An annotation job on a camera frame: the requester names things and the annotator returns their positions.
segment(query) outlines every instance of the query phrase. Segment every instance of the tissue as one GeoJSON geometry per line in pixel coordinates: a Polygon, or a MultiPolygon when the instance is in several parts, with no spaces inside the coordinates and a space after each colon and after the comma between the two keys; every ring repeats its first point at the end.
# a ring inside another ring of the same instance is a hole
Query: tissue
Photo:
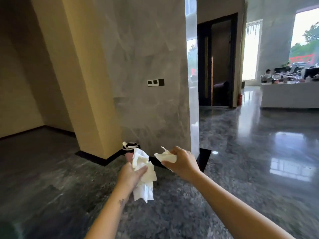
{"type": "Polygon", "coordinates": [[[170,151],[168,151],[167,149],[163,148],[165,150],[165,152],[163,152],[162,154],[154,154],[154,156],[160,161],[162,162],[163,160],[165,161],[169,161],[169,162],[176,162],[177,161],[177,156],[170,153],[170,151]]]}
{"type": "Polygon", "coordinates": [[[134,148],[132,167],[134,171],[141,167],[147,166],[146,173],[141,177],[136,188],[133,190],[134,200],[142,198],[146,203],[148,200],[154,200],[153,197],[153,181],[157,180],[154,165],[148,159],[146,152],[139,148],[134,148]]]}

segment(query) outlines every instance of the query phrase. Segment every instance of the white counter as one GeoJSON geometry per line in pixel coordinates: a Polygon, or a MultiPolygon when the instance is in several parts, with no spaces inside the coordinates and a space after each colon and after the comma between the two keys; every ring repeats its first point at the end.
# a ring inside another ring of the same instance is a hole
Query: white counter
{"type": "Polygon", "coordinates": [[[319,108],[319,81],[297,84],[262,83],[261,107],[319,108]]]}

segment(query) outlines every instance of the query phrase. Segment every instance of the wrist tattoo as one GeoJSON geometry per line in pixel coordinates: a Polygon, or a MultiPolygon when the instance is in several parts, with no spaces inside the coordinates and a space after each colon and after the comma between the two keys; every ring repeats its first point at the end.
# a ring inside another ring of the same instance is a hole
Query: wrist tattoo
{"type": "Polygon", "coordinates": [[[121,205],[121,207],[124,205],[125,200],[124,199],[120,199],[119,200],[119,204],[121,205]]]}

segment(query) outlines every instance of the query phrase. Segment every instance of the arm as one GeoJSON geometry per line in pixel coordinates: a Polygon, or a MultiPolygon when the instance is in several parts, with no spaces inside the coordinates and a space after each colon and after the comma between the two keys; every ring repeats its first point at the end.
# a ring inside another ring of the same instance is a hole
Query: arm
{"type": "Polygon", "coordinates": [[[94,221],[85,239],[113,239],[117,231],[123,208],[142,175],[143,167],[133,171],[129,162],[121,169],[116,186],[108,198],[98,218],[94,221]]]}
{"type": "Polygon", "coordinates": [[[190,152],[175,147],[171,153],[177,155],[176,163],[163,165],[198,189],[235,239],[294,238],[202,173],[190,152]]]}

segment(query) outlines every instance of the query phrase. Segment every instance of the floor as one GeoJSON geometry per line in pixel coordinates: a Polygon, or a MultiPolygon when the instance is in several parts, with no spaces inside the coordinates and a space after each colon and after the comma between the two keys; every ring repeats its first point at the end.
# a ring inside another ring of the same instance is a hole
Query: floor
{"type": "MultiPolygon", "coordinates": [[[[258,88],[243,94],[239,109],[200,108],[205,173],[297,239],[319,238],[319,112],[260,110],[258,88]]],[[[0,140],[0,237],[85,236],[125,158],[102,167],[78,150],[45,128],[0,140]]],[[[155,170],[155,200],[130,199],[117,238],[232,238],[196,189],[155,170]]]]}

